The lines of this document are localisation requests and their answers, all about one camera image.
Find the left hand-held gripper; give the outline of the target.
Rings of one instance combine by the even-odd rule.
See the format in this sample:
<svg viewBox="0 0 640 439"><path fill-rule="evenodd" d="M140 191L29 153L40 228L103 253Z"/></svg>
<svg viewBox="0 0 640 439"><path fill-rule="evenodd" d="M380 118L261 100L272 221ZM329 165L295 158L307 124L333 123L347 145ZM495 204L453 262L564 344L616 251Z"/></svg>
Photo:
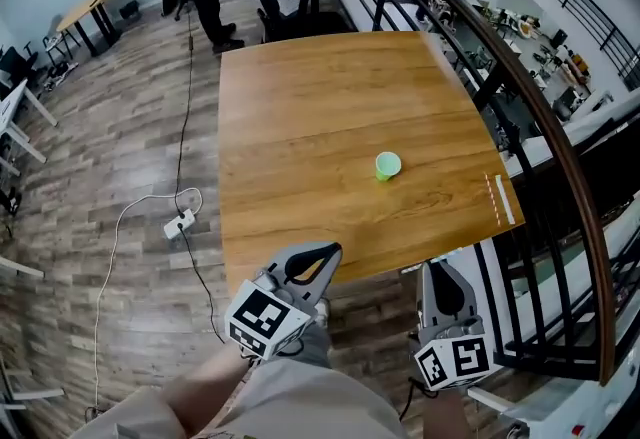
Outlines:
<svg viewBox="0 0 640 439"><path fill-rule="evenodd" d="M292 357L304 348L314 318L342 260L338 242L311 241L278 251L244 281L225 314L225 332L242 353L260 361Z"/></svg>

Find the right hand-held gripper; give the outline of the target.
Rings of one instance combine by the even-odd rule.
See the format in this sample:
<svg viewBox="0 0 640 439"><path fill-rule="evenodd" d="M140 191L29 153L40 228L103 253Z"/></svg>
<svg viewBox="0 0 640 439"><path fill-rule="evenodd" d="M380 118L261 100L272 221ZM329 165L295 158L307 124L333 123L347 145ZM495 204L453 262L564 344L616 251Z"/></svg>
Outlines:
<svg viewBox="0 0 640 439"><path fill-rule="evenodd" d="M453 266L421 265L416 309L421 329L413 358L427 390L466 387L494 371L474 289ZM454 324L442 328L441 323Z"/></svg>

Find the green paper cup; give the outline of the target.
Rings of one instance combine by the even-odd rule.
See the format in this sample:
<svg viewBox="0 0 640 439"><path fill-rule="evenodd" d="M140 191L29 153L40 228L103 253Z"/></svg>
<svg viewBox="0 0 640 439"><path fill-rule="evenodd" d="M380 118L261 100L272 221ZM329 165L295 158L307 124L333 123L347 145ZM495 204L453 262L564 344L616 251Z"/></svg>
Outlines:
<svg viewBox="0 0 640 439"><path fill-rule="evenodd" d="M381 152L375 159L375 176L378 181L388 181L400 173L402 162L394 152Z"/></svg>

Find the person's right forearm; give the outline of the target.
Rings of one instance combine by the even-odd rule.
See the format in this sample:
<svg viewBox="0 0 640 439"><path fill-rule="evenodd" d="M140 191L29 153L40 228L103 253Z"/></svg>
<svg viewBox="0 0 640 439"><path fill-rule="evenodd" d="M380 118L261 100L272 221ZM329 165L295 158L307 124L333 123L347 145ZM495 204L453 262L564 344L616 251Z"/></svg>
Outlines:
<svg viewBox="0 0 640 439"><path fill-rule="evenodd" d="M472 439L464 410L462 393L457 389L439 392L428 399L422 412L423 439Z"/></svg>

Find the person's left forearm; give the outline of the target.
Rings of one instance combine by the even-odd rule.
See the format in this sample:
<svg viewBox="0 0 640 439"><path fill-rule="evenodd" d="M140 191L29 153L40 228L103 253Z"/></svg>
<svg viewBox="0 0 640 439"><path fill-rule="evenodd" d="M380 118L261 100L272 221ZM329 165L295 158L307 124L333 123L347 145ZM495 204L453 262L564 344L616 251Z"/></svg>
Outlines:
<svg viewBox="0 0 640 439"><path fill-rule="evenodd" d="M190 439L219 413L249 371L235 343L228 343L200 366L168 383L160 398Z"/></svg>

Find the white wrapped straw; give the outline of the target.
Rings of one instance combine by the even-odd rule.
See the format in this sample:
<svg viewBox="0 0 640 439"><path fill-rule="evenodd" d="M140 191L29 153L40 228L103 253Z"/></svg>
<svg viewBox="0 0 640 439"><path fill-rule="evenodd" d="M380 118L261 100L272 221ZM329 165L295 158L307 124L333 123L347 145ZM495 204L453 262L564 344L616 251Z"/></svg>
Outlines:
<svg viewBox="0 0 640 439"><path fill-rule="evenodd" d="M511 209L511 205L510 202L508 200L507 194L506 194L506 190L504 188L503 182L502 182L502 176L500 174L495 176L495 183L496 183L496 187L499 191L499 195L506 213L506 217L507 217L507 221L510 225L515 225L516 221L515 221L515 217L513 215L512 209Z"/></svg>

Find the person's beige shorts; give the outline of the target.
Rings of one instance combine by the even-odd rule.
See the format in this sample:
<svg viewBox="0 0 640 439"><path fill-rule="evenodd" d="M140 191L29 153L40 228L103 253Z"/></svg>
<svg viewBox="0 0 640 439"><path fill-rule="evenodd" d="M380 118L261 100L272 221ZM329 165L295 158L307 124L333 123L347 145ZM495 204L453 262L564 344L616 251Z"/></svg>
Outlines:
<svg viewBox="0 0 640 439"><path fill-rule="evenodd" d="M297 358L248 371L214 419L190 439L408 439L393 406L355 379L327 366L328 335L312 325ZM188 439L160 398L143 387L69 439Z"/></svg>

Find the white power strip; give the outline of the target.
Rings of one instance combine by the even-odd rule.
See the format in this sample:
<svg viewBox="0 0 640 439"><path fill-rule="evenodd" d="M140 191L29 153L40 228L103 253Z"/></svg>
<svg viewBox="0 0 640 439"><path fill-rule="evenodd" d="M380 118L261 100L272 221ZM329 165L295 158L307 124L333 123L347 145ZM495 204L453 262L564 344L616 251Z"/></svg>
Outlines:
<svg viewBox="0 0 640 439"><path fill-rule="evenodd" d="M174 240L181 237L195 222L195 214L188 208L163 226L164 236L167 240Z"/></svg>

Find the wooden table white legs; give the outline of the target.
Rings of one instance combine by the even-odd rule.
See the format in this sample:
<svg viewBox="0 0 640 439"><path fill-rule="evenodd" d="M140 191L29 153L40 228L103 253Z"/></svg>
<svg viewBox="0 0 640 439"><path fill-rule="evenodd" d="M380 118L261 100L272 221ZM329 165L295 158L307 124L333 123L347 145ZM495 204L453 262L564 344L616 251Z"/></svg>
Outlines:
<svg viewBox="0 0 640 439"><path fill-rule="evenodd" d="M218 143L231 290L294 244L341 244L334 279L348 282L524 221L481 115L444 55L418 32L326 35L226 53ZM400 157L402 169L382 182L375 159L385 151Z"/></svg>

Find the white table light cloth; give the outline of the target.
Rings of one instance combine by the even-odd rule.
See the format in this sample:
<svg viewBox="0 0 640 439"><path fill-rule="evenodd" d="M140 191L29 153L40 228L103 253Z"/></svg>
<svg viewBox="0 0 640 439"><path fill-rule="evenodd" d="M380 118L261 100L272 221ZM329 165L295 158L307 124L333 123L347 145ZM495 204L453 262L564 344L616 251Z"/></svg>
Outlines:
<svg viewBox="0 0 640 439"><path fill-rule="evenodd" d="M593 381L553 378L518 403L479 387L467 394L509 424L507 439L597 439L631 399L640 379L640 343L604 386ZM580 437L572 428L585 427Z"/></svg>

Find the black railing wooden handrail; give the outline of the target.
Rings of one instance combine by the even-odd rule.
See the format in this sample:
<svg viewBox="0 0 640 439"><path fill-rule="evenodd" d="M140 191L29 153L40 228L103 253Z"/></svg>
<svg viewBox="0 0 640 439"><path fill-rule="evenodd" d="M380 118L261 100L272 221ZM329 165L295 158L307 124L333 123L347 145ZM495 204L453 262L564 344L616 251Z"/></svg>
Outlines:
<svg viewBox="0 0 640 439"><path fill-rule="evenodd" d="M497 361L538 375L608 382L616 367L615 295L604 231L578 155L532 76L467 0L358 0L374 30L417 27L416 5L485 120L524 222L495 236L484 290Z"/></svg>

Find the white desk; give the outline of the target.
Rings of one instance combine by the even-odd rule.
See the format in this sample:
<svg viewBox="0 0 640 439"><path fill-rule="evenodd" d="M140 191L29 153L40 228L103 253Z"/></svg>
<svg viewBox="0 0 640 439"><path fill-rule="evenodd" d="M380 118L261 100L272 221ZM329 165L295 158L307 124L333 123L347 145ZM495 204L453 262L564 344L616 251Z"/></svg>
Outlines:
<svg viewBox="0 0 640 439"><path fill-rule="evenodd" d="M29 153L35 160L45 164L47 158L31 145L30 137L26 135L15 123L14 117L23 98L26 98L31 105L53 126L58 125L56 118L45 108L36 98L34 93L28 88L28 80L24 78L10 93L0 102L0 138L7 135L17 143L24 151Z"/></svg>

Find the grey chair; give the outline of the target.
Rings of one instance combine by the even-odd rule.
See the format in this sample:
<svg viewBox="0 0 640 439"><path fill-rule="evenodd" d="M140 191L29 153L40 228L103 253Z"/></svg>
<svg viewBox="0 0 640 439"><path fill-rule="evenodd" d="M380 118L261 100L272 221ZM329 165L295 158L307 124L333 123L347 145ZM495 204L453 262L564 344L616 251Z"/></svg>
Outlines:
<svg viewBox="0 0 640 439"><path fill-rule="evenodd" d="M69 42L72 42L78 48L81 47L76 37L68 29L63 29L61 32L57 30L61 20L61 15L55 15L51 20L47 34L42 38L45 52L53 66L57 65L53 55L54 51L57 51L63 59L73 61L74 55Z"/></svg>

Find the small wooden side table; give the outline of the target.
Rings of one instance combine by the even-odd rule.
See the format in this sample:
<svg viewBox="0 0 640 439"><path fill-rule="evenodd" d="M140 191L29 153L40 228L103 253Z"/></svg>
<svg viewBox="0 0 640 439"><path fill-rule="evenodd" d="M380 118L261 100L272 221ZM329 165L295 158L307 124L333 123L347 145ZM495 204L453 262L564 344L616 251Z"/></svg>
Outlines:
<svg viewBox="0 0 640 439"><path fill-rule="evenodd" d="M107 0L83 1L61 19L56 26L56 32L63 33L69 28L74 27L89 50L90 55L93 58L99 57L108 51L121 37L121 32L115 28L105 9L106 1ZM87 15L93 18L102 34L100 41L93 42L83 28L81 20Z"/></svg>

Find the black chairs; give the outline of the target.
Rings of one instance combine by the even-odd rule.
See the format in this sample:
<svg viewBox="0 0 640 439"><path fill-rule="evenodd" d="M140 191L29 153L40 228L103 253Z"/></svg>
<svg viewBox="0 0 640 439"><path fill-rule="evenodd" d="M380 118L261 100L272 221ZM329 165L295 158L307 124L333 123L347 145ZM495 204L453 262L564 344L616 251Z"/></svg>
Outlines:
<svg viewBox="0 0 640 439"><path fill-rule="evenodd" d="M27 57L24 58L13 47L7 50L0 50L0 76L8 76L11 89L18 86L23 80L34 80L36 78L35 63L38 59L37 52L31 52L29 43L25 45Z"/></svg>

